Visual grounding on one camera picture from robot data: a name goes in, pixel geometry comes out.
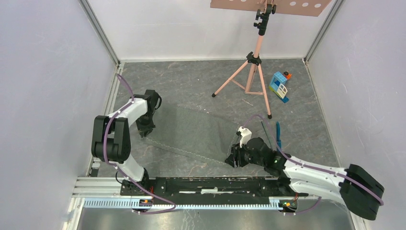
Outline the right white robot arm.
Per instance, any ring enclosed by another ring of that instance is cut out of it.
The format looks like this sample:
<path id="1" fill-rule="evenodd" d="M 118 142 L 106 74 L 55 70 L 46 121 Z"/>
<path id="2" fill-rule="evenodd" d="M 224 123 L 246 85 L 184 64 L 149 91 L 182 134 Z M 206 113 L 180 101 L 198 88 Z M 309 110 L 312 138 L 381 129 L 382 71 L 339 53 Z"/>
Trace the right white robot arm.
<path id="1" fill-rule="evenodd" d="M 348 168 L 330 167 L 301 160 L 280 149 L 268 147 L 262 138 L 232 145 L 225 163 L 234 168 L 248 164 L 262 166 L 277 177 L 277 191 L 308 194 L 341 203 L 355 215 L 376 220 L 383 205 L 384 187 L 365 169 L 350 164 Z"/>

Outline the grey cloth napkin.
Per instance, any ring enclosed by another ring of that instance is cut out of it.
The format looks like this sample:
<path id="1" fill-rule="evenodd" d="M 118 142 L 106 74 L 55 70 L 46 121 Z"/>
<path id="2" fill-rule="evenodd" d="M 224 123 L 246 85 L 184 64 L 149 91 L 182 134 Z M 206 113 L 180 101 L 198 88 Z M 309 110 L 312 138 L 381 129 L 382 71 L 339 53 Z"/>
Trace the grey cloth napkin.
<path id="1" fill-rule="evenodd" d="M 215 167 L 225 164 L 237 141 L 237 123 L 173 104 L 163 104 L 153 121 L 145 143 Z"/>

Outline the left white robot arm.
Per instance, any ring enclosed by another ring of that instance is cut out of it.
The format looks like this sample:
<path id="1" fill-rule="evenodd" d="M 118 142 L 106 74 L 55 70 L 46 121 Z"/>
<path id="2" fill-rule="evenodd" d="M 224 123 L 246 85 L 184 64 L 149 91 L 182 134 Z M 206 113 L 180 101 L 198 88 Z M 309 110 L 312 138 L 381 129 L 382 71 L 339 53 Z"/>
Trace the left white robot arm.
<path id="1" fill-rule="evenodd" d="M 114 167 L 138 195 L 151 189 L 147 170 L 131 155 L 130 127 L 135 124 L 140 137 L 145 138 L 156 127 L 155 111 L 160 108 L 161 96 L 155 90 L 134 94 L 129 101 L 109 115 L 95 117 L 91 142 L 93 157 Z"/>

